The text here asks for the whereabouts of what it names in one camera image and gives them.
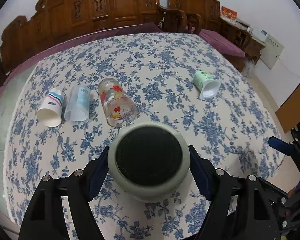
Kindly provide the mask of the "cream metal tumbler cup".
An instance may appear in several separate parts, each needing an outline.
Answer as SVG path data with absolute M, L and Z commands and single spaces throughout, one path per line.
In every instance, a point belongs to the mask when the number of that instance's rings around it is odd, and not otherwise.
M 121 130 L 109 146 L 109 173 L 135 199 L 161 201 L 175 191 L 190 170 L 183 136 L 160 122 L 141 122 Z

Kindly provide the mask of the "glass cup red flowers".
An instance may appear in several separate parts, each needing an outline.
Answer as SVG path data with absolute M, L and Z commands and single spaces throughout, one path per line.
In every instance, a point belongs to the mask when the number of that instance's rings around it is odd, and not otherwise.
M 98 93 L 106 121 L 111 127 L 126 126 L 136 118 L 138 109 L 135 103 L 114 78 L 102 80 Z

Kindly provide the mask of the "clear plastic cup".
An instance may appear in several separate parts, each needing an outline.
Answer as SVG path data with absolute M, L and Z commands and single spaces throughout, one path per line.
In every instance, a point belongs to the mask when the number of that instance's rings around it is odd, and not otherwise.
M 64 118 L 70 122 L 89 121 L 90 89 L 85 85 L 76 85 L 70 90 Z

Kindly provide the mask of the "striped white paper cup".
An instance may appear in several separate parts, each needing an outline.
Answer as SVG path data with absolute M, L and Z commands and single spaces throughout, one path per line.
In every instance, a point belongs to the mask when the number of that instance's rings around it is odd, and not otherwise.
M 63 93 L 51 89 L 37 111 L 37 119 L 46 127 L 57 127 L 62 122 Z

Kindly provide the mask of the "green white yogurt cup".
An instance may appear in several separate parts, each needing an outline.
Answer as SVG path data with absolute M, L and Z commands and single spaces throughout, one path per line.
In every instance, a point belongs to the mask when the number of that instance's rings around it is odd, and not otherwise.
M 221 86 L 221 80 L 213 79 L 205 71 L 197 71 L 193 78 L 194 86 L 200 91 L 200 100 L 213 98 L 218 94 Z

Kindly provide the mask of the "blue floral tablecloth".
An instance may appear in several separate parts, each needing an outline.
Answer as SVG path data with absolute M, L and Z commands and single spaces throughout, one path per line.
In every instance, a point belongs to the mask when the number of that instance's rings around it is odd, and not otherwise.
M 200 100 L 197 71 L 221 80 L 218 94 Z M 268 145 L 279 131 L 249 82 L 215 49 L 187 34 L 145 33 L 105 38 L 42 59 L 21 90 L 5 148 L 5 192 L 11 220 L 20 227 L 45 175 L 66 178 L 97 159 L 121 130 L 111 127 L 98 93 L 114 78 L 135 103 L 135 124 L 153 121 L 178 131 L 198 154 L 236 177 L 272 177 L 283 155 Z M 65 98 L 76 85 L 90 89 L 89 121 L 44 126 L 37 111 L 48 92 Z M 78 239 L 67 197 L 62 197 L 69 239 Z

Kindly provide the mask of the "white plastic bag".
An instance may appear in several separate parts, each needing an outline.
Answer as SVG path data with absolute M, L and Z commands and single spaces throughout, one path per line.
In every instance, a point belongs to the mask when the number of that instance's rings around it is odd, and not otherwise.
M 255 64 L 253 61 L 246 61 L 241 74 L 246 78 L 252 78 L 255 72 Z

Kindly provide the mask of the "wooden side table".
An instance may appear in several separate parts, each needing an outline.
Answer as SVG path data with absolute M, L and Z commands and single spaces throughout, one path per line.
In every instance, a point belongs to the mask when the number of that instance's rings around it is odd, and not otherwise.
M 265 48 L 264 43 L 254 38 L 248 28 L 240 23 L 227 21 L 223 18 L 220 18 L 220 20 L 221 35 L 244 51 L 245 57 L 257 64 L 261 56 L 261 50 Z

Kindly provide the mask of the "white router box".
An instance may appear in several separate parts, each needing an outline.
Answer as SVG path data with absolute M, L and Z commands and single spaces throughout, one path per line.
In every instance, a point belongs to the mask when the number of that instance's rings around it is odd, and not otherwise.
M 268 36 L 268 33 L 265 30 L 258 27 L 254 27 L 251 34 L 261 42 L 265 42 Z

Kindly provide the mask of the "red gift box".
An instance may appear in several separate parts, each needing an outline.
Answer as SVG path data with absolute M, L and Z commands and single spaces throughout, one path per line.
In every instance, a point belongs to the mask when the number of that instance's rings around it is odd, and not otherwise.
M 227 7 L 221 6 L 221 17 L 225 20 L 235 22 L 237 20 L 237 12 Z

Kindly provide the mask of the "carved wooden sofa bench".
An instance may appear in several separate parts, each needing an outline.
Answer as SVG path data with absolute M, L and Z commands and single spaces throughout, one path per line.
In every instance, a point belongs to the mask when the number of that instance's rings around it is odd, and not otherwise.
M 17 16 L 3 31 L 3 70 L 10 72 L 34 55 L 85 34 L 116 27 L 154 23 L 164 32 L 182 33 L 187 17 L 159 0 L 39 0 L 36 13 Z

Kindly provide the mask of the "white wall radiator panel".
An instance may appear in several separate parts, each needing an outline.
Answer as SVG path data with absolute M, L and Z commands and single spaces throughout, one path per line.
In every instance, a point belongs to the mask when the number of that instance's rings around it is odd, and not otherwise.
M 270 34 L 267 35 L 264 44 L 260 59 L 269 69 L 272 69 L 280 58 L 284 46 Z

